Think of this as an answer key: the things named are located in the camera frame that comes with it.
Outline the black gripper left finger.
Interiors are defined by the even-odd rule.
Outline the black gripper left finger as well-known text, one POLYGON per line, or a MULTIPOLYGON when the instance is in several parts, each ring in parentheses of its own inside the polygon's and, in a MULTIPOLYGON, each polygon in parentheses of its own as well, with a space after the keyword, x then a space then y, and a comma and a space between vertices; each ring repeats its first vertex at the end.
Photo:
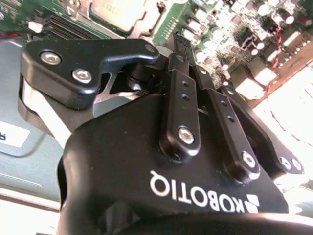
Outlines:
POLYGON ((188 41, 175 36, 168 57, 142 39, 33 41, 25 45, 21 58, 18 110, 25 121, 51 134, 66 149, 75 146, 85 156, 114 153, 113 136, 104 116, 94 117, 98 96, 109 91, 101 88, 102 76, 113 84, 119 72, 129 65, 149 69, 160 67, 165 81, 164 107, 157 108, 160 95, 152 92, 125 109, 114 111, 146 122, 160 135, 162 151, 175 161, 198 154, 201 148, 196 83, 189 74, 193 53, 188 41), (159 125, 150 121, 148 108, 162 117, 159 125))

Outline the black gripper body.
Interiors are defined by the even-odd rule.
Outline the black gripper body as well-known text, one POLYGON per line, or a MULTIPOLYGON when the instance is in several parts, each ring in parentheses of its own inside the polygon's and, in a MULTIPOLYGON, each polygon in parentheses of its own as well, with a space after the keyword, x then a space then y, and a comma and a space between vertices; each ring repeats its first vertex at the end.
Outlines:
POLYGON ((69 138, 60 164, 59 235, 310 235, 263 170, 248 182, 226 170, 232 156, 209 116, 201 147, 177 163, 159 146, 163 97, 101 115, 69 138))

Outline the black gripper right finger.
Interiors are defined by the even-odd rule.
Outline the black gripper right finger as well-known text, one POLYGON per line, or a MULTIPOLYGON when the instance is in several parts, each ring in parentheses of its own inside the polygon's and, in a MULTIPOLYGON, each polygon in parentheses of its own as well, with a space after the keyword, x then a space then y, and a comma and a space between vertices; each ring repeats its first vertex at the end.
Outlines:
POLYGON ((260 178, 264 171, 276 184, 305 181, 300 160, 257 117, 232 88, 216 89, 210 75, 195 62, 193 46, 185 41, 201 104, 213 118, 213 127, 227 150, 223 165, 239 183, 260 178))

